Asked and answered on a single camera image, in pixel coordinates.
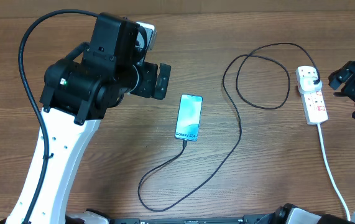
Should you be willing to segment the blue Galaxy smartphone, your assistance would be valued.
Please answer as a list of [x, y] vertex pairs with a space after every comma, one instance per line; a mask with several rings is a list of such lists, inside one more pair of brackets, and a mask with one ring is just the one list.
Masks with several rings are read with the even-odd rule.
[[175, 138], [186, 141], [197, 141], [203, 97], [183, 94], [180, 98]]

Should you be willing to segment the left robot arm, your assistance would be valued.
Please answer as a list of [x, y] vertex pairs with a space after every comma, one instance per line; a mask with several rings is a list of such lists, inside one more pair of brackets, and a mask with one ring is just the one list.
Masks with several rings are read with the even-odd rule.
[[96, 210], [67, 213], [78, 167], [108, 109], [124, 95], [162, 100], [171, 68], [145, 61], [157, 31], [152, 24], [108, 13], [96, 16], [89, 42], [49, 66], [39, 101], [37, 145], [20, 194], [6, 223], [111, 223]]

